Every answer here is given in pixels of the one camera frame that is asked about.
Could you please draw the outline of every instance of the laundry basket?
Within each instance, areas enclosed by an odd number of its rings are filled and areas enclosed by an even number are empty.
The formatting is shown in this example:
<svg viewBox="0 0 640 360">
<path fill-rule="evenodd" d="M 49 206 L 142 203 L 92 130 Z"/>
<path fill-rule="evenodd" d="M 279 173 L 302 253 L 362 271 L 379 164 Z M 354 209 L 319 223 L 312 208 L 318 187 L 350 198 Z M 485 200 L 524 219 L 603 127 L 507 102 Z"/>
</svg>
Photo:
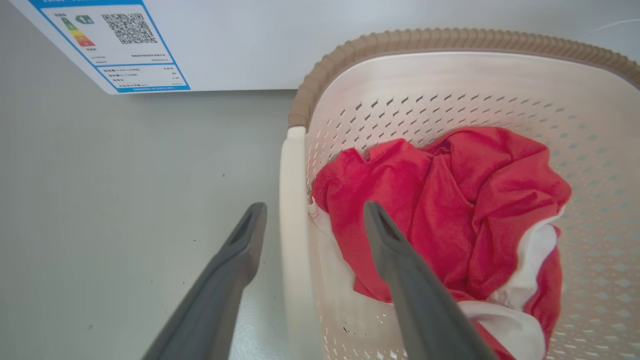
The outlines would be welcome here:
<svg viewBox="0 0 640 360">
<path fill-rule="evenodd" d="M 559 249 L 561 318 L 547 359 L 640 359 L 640 67 L 620 54 L 525 33 L 433 29 L 338 46 L 298 90 L 282 148 L 285 303 L 295 359 L 406 359 L 393 305 L 353 291 L 334 240 L 307 215 L 340 151 L 457 127 L 544 143 L 572 186 Z"/>
</svg>

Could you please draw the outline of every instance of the laundry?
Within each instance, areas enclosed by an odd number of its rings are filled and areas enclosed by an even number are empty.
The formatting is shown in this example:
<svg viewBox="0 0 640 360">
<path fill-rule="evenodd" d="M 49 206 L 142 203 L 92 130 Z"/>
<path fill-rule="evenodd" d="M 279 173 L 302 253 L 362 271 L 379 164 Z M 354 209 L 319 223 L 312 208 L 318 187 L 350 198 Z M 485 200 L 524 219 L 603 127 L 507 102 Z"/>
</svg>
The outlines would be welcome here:
<svg viewBox="0 0 640 360">
<path fill-rule="evenodd" d="M 569 184 L 544 145 L 499 127 L 447 133 L 423 149 L 403 139 L 343 151 L 316 175 L 310 213 L 356 275 L 353 289 L 391 302 L 365 234 L 380 203 L 487 344 L 503 359 L 544 358 L 560 312 L 556 247 Z"/>
</svg>

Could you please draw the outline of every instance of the brown basket rim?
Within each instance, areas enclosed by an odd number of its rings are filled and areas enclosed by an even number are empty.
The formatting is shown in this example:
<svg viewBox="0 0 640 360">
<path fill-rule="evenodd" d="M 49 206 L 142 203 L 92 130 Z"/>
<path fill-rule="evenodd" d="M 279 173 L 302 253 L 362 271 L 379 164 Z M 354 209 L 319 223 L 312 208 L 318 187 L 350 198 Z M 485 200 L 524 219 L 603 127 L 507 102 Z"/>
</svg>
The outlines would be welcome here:
<svg viewBox="0 0 640 360">
<path fill-rule="evenodd" d="M 309 127 L 327 86 L 353 65 L 380 56 L 436 51 L 493 51 L 568 60 L 600 67 L 640 88 L 640 65 L 624 55 L 562 38 L 487 29 L 414 29 L 363 35 L 335 48 L 317 62 L 298 88 L 289 127 Z"/>
</svg>

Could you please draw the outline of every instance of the energy label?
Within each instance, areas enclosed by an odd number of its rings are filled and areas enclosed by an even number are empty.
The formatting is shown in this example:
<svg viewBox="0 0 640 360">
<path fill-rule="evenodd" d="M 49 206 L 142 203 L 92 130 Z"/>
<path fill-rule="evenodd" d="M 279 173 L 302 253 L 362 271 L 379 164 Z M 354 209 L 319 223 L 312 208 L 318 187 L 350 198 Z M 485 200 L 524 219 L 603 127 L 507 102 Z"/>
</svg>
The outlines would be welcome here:
<svg viewBox="0 0 640 360">
<path fill-rule="evenodd" d="M 141 0 L 31 0 L 118 92 L 190 90 Z"/>
</svg>

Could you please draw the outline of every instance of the floor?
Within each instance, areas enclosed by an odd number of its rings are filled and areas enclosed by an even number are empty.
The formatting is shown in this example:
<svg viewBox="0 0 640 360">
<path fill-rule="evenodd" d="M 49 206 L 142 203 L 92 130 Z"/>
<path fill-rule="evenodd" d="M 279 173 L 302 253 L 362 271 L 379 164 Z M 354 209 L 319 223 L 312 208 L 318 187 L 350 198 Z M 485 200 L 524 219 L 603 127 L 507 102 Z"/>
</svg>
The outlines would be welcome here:
<svg viewBox="0 0 640 360">
<path fill-rule="evenodd" d="M 256 201 L 268 225 L 230 358 L 290 358 L 278 171 L 294 92 L 106 95 L 6 1 L 0 64 L 0 358 L 139 359 Z"/>
</svg>

